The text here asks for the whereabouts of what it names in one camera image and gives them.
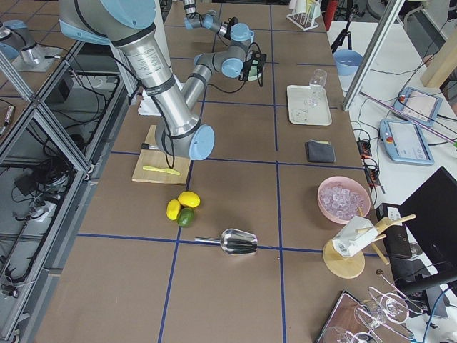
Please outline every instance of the white desk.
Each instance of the white desk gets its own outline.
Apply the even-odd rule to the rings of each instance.
[[[332,22],[331,29],[328,32],[328,40],[330,44],[333,43],[341,30],[344,29],[345,25],[346,22],[342,21]],[[376,25],[376,23],[351,23],[350,31],[352,35],[353,50],[362,55],[364,54],[376,29]],[[347,43],[347,40],[345,40],[344,45],[340,49],[347,49]],[[404,71],[415,69],[420,65],[421,61],[422,58],[418,55],[414,45],[411,43],[410,39],[406,35],[406,32],[403,30],[403,27],[400,24],[394,24],[389,31],[387,39],[381,47],[378,56],[371,66],[371,69],[402,73]],[[422,86],[420,77],[425,70],[426,68],[423,66],[421,70],[414,75],[408,86],[422,89],[429,94],[438,93],[440,91],[439,89],[427,89]],[[403,87],[411,75],[412,72],[404,75],[391,75],[371,70],[363,83],[362,90],[380,100],[393,99],[396,98],[401,87]],[[343,90],[347,90],[349,88],[352,78],[353,76],[340,76],[341,87]],[[352,103],[349,111],[352,121],[358,121],[360,108],[365,99],[365,97],[358,95]],[[368,100],[365,105],[363,105],[360,119],[364,123],[379,128],[380,120],[384,119],[387,114],[387,110]],[[445,99],[441,105],[439,114],[456,118],[456,115],[453,113]],[[442,124],[452,128],[454,131],[457,131],[456,122],[446,119],[438,120]],[[360,128],[357,123],[353,123],[353,127],[354,129]],[[371,138],[376,138],[378,136],[378,132],[375,129],[365,124],[361,124],[361,128],[366,130],[371,135]],[[446,136],[457,137],[457,134],[444,129],[442,126],[439,126],[438,123],[435,123],[433,128]],[[423,132],[428,143],[437,143],[442,141],[442,139],[430,134],[427,131]],[[358,137],[359,132],[355,131],[354,134]],[[361,139],[366,138],[366,134],[362,132]],[[427,178],[430,177],[430,175],[435,172],[435,170],[441,166],[444,166],[457,179],[457,151],[456,148],[450,144],[430,147],[433,158],[435,159],[435,164],[433,166],[414,166],[394,163],[387,156],[383,147],[380,146],[378,148],[377,144],[378,142],[375,139],[371,141],[371,152],[373,158],[380,166],[380,180],[383,185],[384,192],[380,189],[380,187],[377,187],[378,196],[375,207],[382,202],[402,204],[403,201],[405,201],[417,188],[420,187],[420,185],[422,185],[425,180],[427,180]],[[421,259],[425,265],[431,264],[428,258],[424,257]],[[434,268],[430,268],[429,271],[431,274],[436,273]],[[451,291],[447,292],[446,295],[450,298],[453,305],[457,305],[457,299]],[[433,323],[437,324],[439,329],[429,330],[426,340],[427,342],[439,342],[440,339],[442,340],[441,335],[444,332],[456,330],[457,310],[453,307],[446,307],[446,310],[448,311],[449,319],[433,319]],[[410,319],[407,323],[408,327],[416,334],[416,338],[419,340],[422,339],[426,319],[428,319],[427,316],[420,316],[415,319]]]

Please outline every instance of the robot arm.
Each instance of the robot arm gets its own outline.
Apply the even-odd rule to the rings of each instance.
[[[240,75],[253,38],[247,25],[231,28],[232,45],[226,52],[197,56],[194,72],[180,91],[154,38],[154,0],[60,0],[59,5],[65,35],[94,44],[113,44],[129,59],[162,114],[156,128],[159,148],[175,156],[205,159],[213,149],[214,132],[190,109],[215,71],[233,78]],[[201,21],[194,0],[184,0],[184,9],[188,22],[201,23],[195,27],[207,25],[221,33],[227,27],[215,21],[212,13]]]
[[[44,60],[44,50],[30,35],[27,25],[20,20],[0,21],[0,51],[7,59],[15,59],[21,54],[26,64],[40,64]]]

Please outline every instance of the white tray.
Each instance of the white tray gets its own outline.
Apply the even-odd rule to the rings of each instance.
[[[315,107],[305,105],[306,99],[310,97],[310,86],[287,86],[288,120],[298,125],[330,125],[331,115],[326,90],[323,89],[321,99]]]

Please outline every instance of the cutting board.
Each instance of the cutting board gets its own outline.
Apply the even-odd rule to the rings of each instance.
[[[150,145],[156,145],[156,140],[154,138],[155,132],[156,125],[151,125],[144,142]],[[169,166],[166,163],[165,154],[162,151],[141,150],[131,180],[136,182],[152,182],[156,184],[186,184],[191,160],[183,157],[175,157],[174,169],[180,172],[181,175],[173,175],[159,171],[147,171],[143,170],[143,166],[168,168]]]

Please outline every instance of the black wallet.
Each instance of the black wallet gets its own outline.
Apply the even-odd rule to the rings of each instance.
[[[335,150],[330,143],[310,140],[305,147],[309,162],[335,163]]]

